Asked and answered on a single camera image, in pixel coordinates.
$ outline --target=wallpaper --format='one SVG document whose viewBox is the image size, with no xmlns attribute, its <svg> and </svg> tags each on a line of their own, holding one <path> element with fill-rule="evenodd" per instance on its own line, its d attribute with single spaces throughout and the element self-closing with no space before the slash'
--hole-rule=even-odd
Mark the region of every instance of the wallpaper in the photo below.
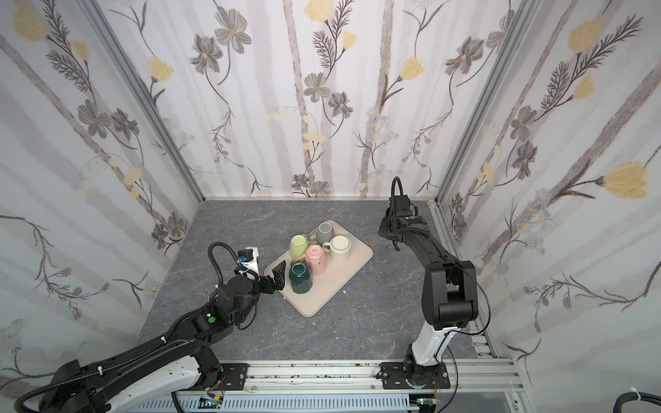
<svg viewBox="0 0 661 413">
<path fill-rule="evenodd" d="M 539 413 L 661 393 L 659 38 L 659 2 L 542 2 L 442 200 Z"/>
<path fill-rule="evenodd" d="M 432 197 L 509 0 L 100 0 L 203 193 Z"/>
<path fill-rule="evenodd" d="M 0 5 L 0 410 L 131 348 L 193 218 L 72 2 Z"/>
</svg>

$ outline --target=light green mug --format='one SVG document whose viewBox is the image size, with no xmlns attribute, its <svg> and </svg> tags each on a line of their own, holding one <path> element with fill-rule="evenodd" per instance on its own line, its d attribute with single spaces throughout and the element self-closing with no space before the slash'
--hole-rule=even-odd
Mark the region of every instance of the light green mug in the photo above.
<svg viewBox="0 0 661 413">
<path fill-rule="evenodd" d="M 290 255 L 292 256 L 292 262 L 296 261 L 296 258 L 305 254 L 308 246 L 310 246 L 310 242 L 307 239 L 307 235 L 294 235 L 290 241 Z"/>
</svg>

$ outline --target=cup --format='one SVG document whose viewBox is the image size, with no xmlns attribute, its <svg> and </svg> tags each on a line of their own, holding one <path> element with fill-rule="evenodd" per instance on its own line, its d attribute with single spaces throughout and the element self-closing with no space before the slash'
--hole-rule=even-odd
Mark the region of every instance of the cup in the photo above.
<svg viewBox="0 0 661 413">
<path fill-rule="evenodd" d="M 334 236 L 335 230 L 332 225 L 329 222 L 322 222 L 315 233 L 310 236 L 310 241 L 318 245 L 324 245 L 324 243 L 329 243 Z"/>
<path fill-rule="evenodd" d="M 319 245 L 311 245 L 305 252 L 305 263 L 313 276 L 324 274 L 329 267 L 326 252 Z"/>
<path fill-rule="evenodd" d="M 308 246 L 310 246 L 310 242 L 307 240 L 307 235 L 294 235 L 290 241 L 292 261 L 296 261 L 296 258 L 305 254 Z"/>
<path fill-rule="evenodd" d="M 333 261 L 348 261 L 351 256 L 351 240 L 344 235 L 336 235 L 329 243 L 324 243 L 323 248 Z"/>
<path fill-rule="evenodd" d="M 290 268 L 290 281 L 292 291 L 296 294 L 305 294 L 312 288 L 310 270 L 302 262 L 296 262 Z"/>
</svg>

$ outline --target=robotic arm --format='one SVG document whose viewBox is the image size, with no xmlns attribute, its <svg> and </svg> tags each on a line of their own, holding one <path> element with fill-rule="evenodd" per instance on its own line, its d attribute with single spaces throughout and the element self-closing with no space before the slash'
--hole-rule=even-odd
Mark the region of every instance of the robotic arm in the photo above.
<svg viewBox="0 0 661 413">
<path fill-rule="evenodd" d="M 395 195 L 396 184 L 399 195 Z M 470 261 L 460 261 L 443 248 L 429 231 L 427 222 L 418 215 L 418 207 L 413 206 L 411 210 L 411 205 L 408 196 L 403 194 L 399 177 L 395 177 L 379 235 L 393 241 L 396 250 L 399 250 L 397 243 L 406 244 L 424 266 L 422 314 L 425 323 L 418 339 L 409 346 L 403 366 L 406 384 L 419 388 L 442 374 L 444 366 L 437 355 L 443 354 L 460 328 L 477 318 L 478 301 L 474 265 Z M 455 289 L 449 290 L 449 284 Z"/>
<path fill-rule="evenodd" d="M 215 246 L 227 249 L 237 263 L 236 276 L 227 284 L 212 254 Z M 66 363 L 49 385 L 21 396 L 15 410 L 35 413 L 24 403 L 43 394 L 39 413 L 121 413 L 163 394 L 218 383 L 226 372 L 210 346 L 235 326 L 247 328 L 239 324 L 253 307 L 256 312 L 260 294 L 284 288 L 285 262 L 273 271 L 274 277 L 260 277 L 257 256 L 257 248 L 240 250 L 237 256 L 224 243 L 211 244 L 209 257 L 219 285 L 207 303 L 178 317 L 165 333 L 122 354 L 83 367 L 78 360 Z"/>
</svg>

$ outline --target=dark teal mug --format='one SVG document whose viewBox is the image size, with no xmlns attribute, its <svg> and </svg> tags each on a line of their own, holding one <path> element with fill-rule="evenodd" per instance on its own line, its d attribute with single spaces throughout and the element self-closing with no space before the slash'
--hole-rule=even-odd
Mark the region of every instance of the dark teal mug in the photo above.
<svg viewBox="0 0 661 413">
<path fill-rule="evenodd" d="M 302 262 L 295 262 L 290 268 L 290 281 L 292 291 L 297 294 L 305 294 L 312 288 L 310 269 Z"/>
</svg>

